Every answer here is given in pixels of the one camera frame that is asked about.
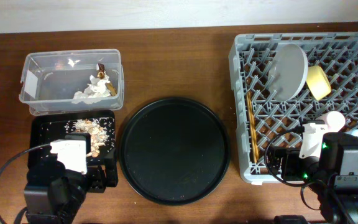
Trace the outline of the grey round plate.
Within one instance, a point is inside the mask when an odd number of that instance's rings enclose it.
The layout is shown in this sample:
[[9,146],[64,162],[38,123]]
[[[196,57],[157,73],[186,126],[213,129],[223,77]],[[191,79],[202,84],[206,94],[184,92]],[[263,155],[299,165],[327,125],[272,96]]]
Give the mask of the grey round plate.
[[268,71],[270,93],[276,91],[274,100],[287,101],[294,98],[305,85],[308,74],[308,60],[305,51],[296,44],[280,48]]

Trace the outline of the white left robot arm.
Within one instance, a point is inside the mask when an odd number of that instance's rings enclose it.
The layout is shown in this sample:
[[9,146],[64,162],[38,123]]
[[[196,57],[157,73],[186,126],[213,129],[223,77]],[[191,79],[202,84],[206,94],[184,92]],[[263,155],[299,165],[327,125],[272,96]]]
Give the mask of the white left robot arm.
[[24,189],[26,207],[14,223],[20,223],[24,217],[28,223],[72,223],[86,194],[102,194],[118,184],[114,147],[95,166],[87,164],[90,134],[71,133],[33,150],[48,147],[51,156],[29,168]]

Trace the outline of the pink cup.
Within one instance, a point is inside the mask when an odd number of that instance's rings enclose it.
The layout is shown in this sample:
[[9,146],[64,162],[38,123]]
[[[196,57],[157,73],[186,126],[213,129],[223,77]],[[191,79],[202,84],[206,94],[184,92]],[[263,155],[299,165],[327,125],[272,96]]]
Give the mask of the pink cup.
[[346,123],[344,115],[338,111],[330,111],[317,117],[317,119],[324,121],[329,133],[340,131]]

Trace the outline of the wooden chopstick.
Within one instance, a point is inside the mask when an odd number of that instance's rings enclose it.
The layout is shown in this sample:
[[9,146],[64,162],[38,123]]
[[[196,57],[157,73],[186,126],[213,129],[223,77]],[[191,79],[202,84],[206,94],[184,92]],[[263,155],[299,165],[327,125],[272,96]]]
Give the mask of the wooden chopstick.
[[258,150],[257,142],[256,142],[257,138],[256,138],[256,133],[255,133],[254,114],[253,114],[253,110],[252,110],[252,100],[251,100],[249,91],[247,92],[246,97],[247,97],[247,105],[248,105],[253,160],[254,160],[254,163],[257,163],[257,161],[259,159],[259,150]]
[[258,150],[258,145],[257,145],[257,135],[256,135],[256,129],[255,129],[254,112],[253,112],[251,100],[249,100],[249,104],[250,104],[250,117],[251,117],[251,121],[252,121],[252,124],[251,124],[252,143],[253,143],[253,147],[254,147],[255,163],[257,163],[259,160],[259,150]]

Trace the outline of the food scraps and rice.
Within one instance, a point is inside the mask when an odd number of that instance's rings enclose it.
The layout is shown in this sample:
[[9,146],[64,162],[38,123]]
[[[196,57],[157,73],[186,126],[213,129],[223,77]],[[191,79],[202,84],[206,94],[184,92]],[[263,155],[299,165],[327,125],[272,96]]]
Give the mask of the food scraps and rice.
[[97,152],[106,152],[114,146],[114,119],[91,118],[70,121],[47,122],[41,125],[39,142],[37,145],[51,143],[63,139],[70,133],[89,133],[93,136],[93,143],[97,142]]

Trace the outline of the clear plastic waste bin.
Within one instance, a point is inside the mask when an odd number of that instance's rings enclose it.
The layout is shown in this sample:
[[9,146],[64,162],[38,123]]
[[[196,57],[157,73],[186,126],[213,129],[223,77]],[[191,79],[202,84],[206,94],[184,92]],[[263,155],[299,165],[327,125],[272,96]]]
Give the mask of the clear plastic waste bin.
[[[73,103],[74,94],[84,91],[90,75],[97,77],[97,64],[103,64],[116,96],[83,99]],[[24,91],[27,71],[37,76],[37,94]],[[21,75],[19,101],[29,106],[32,115],[72,113],[94,110],[119,110],[124,106],[124,69],[116,49],[37,52],[26,56]]]

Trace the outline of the round black serving tray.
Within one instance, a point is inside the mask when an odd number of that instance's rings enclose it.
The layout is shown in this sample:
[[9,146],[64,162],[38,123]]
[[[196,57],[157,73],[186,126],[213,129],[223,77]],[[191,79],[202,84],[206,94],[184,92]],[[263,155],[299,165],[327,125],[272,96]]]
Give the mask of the round black serving tray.
[[170,97],[143,106],[129,118],[119,160],[139,195],[162,205],[186,205],[221,183],[231,146],[213,110],[189,98]]

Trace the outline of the black rectangular tray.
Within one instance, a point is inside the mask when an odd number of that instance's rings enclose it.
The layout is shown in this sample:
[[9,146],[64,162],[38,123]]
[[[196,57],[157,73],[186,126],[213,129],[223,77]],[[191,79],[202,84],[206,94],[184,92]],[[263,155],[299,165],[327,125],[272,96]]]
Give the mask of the black rectangular tray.
[[99,146],[97,157],[86,158],[88,166],[104,165],[107,169],[115,169],[117,162],[115,115],[111,110],[86,111],[39,116],[32,122],[30,147],[48,144],[64,139],[67,134],[81,129],[85,122],[99,128],[103,145]]

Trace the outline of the yellow bowl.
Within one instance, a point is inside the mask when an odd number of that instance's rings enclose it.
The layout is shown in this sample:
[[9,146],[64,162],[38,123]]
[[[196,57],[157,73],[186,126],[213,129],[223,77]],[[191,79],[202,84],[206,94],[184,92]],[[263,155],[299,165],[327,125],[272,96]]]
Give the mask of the yellow bowl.
[[330,82],[324,70],[318,65],[308,68],[306,84],[315,100],[322,100],[331,93]]

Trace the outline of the brown wrapper scrap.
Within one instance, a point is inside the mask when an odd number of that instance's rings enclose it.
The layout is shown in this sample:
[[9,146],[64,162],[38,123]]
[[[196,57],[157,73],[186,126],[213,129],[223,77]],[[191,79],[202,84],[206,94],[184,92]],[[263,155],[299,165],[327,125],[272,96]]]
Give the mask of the brown wrapper scrap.
[[98,78],[100,80],[106,81],[105,85],[106,85],[106,88],[110,91],[111,96],[116,96],[117,90],[114,88],[112,83],[109,82],[109,78],[106,77],[107,73],[106,73],[104,65],[101,63],[97,64],[97,71],[98,71]]

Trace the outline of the white label on bin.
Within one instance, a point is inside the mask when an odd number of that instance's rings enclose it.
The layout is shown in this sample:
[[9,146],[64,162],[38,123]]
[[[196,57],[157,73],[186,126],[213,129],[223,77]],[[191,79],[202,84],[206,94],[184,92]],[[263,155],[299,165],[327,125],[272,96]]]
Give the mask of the white label on bin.
[[31,97],[35,98],[37,94],[38,78],[30,70],[26,73],[24,91]]

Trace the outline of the white tissue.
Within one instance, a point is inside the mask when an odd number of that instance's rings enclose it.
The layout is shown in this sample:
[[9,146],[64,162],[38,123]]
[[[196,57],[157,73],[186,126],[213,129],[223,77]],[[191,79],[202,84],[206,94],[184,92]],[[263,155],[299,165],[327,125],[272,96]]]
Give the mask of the white tissue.
[[73,103],[78,104],[83,99],[88,98],[104,98],[111,96],[111,91],[107,88],[107,84],[110,84],[109,76],[105,75],[104,78],[89,76],[91,83],[84,91],[77,91],[73,97]]

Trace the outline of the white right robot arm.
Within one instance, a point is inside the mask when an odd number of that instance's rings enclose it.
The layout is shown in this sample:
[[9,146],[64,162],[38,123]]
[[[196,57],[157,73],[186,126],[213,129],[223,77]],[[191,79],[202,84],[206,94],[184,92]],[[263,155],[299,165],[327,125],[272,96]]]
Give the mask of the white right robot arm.
[[358,138],[326,133],[317,150],[302,156],[298,148],[269,145],[265,166],[279,182],[315,193],[326,222],[358,223]]

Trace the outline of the grey dishwasher rack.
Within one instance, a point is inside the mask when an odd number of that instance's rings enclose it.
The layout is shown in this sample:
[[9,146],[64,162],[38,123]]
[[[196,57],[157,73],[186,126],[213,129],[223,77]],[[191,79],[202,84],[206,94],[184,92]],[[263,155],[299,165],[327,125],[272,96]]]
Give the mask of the grey dishwasher rack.
[[[269,92],[269,70],[277,51],[296,44],[306,53],[309,65],[320,66],[328,77],[331,93],[315,100],[307,87],[294,98],[274,100]],[[358,32],[240,34],[228,55],[231,88],[237,116],[239,174],[254,185],[273,183],[275,179],[264,164],[264,150],[269,141],[275,145],[298,147],[299,134],[290,133],[308,120],[330,111],[345,116],[345,131],[358,129]],[[259,160],[254,163],[247,105],[250,92],[254,112]]]

